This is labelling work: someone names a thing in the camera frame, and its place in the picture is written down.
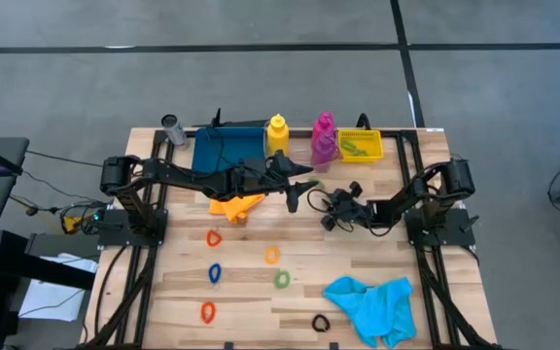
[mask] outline yellow bottle cap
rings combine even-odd
[[[284,129],[284,127],[287,125],[287,123],[284,121],[284,117],[279,114],[271,117],[270,124],[271,127],[276,131],[282,131],[282,129]]]

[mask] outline black ring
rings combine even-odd
[[[326,326],[321,328],[321,329],[317,328],[316,324],[317,324],[318,319],[322,319],[326,323]],[[326,316],[322,315],[322,314],[317,314],[312,319],[312,329],[315,330],[315,332],[318,332],[318,333],[325,333],[325,332],[330,330],[330,320],[328,320],[328,318]]]

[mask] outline yellow bottle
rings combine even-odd
[[[278,150],[289,155],[289,126],[279,114],[271,118],[267,127],[267,153],[273,156]]]

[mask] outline yellow tray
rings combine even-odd
[[[377,130],[339,130],[338,148],[343,162],[373,162],[384,158]]]

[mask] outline white paper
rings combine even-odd
[[[72,267],[77,267],[89,272],[96,272],[98,264],[88,259],[78,260],[74,262],[69,262],[79,257],[75,257],[70,254],[62,253],[56,258],[54,257],[41,257],[41,259],[48,260],[54,263],[63,263]],[[27,289],[27,294],[25,294],[25,299],[20,307],[20,312],[18,315],[22,315],[27,311],[37,309],[44,306],[56,306],[63,301],[70,298],[70,300],[64,302],[58,307],[44,308],[34,312],[30,312],[27,315],[19,316],[21,318],[33,318],[33,319],[49,319],[49,320],[62,320],[62,321],[74,321],[79,316],[79,310],[82,305],[82,300],[84,299],[85,291],[79,288],[59,286],[52,283],[42,282],[38,280],[32,280]]]

